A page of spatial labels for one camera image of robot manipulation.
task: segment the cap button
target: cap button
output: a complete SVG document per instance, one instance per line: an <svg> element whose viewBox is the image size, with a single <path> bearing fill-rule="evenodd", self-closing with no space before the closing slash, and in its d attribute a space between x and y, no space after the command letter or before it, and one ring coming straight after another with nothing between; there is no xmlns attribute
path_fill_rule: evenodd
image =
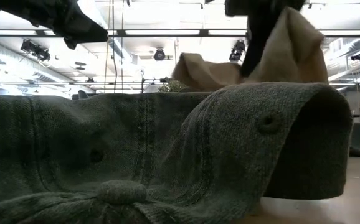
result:
<svg viewBox="0 0 360 224"><path fill-rule="evenodd" d="M129 180L111 180L97 188L97 199L110 204L143 202L146 197L146 187Z"/></svg>

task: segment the beige fabric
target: beige fabric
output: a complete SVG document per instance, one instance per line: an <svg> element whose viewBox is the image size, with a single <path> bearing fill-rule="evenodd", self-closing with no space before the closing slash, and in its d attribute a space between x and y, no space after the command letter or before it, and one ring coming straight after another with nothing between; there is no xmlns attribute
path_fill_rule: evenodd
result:
<svg viewBox="0 0 360 224"><path fill-rule="evenodd" d="M267 40L262 59L248 78L234 63L206 62L199 54L183 53L172 77L205 91L245 82L328 83L323 52L324 36L298 11L285 8Z"/></svg>

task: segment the cap eyelet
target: cap eyelet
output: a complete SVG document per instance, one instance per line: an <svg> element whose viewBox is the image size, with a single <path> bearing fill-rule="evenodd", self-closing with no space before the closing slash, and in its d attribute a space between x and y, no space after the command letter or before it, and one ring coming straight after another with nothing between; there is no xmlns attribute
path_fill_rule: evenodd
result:
<svg viewBox="0 0 360 224"><path fill-rule="evenodd" d="M90 151L90 162L101 162L104 158L104 153L97 149L92 149Z"/></svg>
<svg viewBox="0 0 360 224"><path fill-rule="evenodd" d="M260 133L274 134L281 127L280 113L263 114L257 119L257 128Z"/></svg>

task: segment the table surface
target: table surface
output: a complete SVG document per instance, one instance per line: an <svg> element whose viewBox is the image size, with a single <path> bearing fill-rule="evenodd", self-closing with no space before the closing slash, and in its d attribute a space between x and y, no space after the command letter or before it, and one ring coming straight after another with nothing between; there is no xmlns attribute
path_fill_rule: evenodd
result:
<svg viewBox="0 0 360 224"><path fill-rule="evenodd" d="M360 224L360 158L348 163L344 194L328 200L262 198L256 216L236 224Z"/></svg>

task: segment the ceiling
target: ceiling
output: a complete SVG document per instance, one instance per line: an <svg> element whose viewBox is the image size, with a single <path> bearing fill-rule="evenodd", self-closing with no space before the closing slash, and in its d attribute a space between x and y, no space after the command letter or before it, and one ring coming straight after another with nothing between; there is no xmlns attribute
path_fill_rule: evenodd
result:
<svg viewBox="0 0 360 224"><path fill-rule="evenodd" d="M111 29L244 29L246 27L246 17L224 15L224 1L216 0L213 4L201 4L201 2L203 0L133 0L131 6L128 6L126 1L120 0L78 1L86 15L97 20L103 27ZM359 2L342 1L342 3ZM314 4L311 9L304 7L301 13L319 29L360 29L360 4L325 6ZM24 19L2 12L0 29L45 28L35 28ZM231 37L117 38L118 43L137 58L136 65L130 64L129 61L123 62L120 58L116 58L114 63L111 59L113 50L107 43L82 44L76 50L70 50L63 40L58 38L32 38L32 41L48 48L52 55L49 63L40 66L48 67L76 82L85 82L89 77L93 77L96 82L115 82L117 79L118 82L123 80L136 83L141 81L142 74L145 78L170 76L181 52L195 52L201 54L205 60L226 62L237 39ZM20 37L0 37L0 45L35 61L35 58L25 55L20 50L23 40ZM326 39L323 47L328 48L333 40ZM165 54L173 56L173 59L161 62L152 60L157 48L164 49ZM75 62L86 63L85 70L76 70ZM92 86L93 89L101 87L103 86ZM124 92L138 92L138 88L133 89L135 90Z"/></svg>

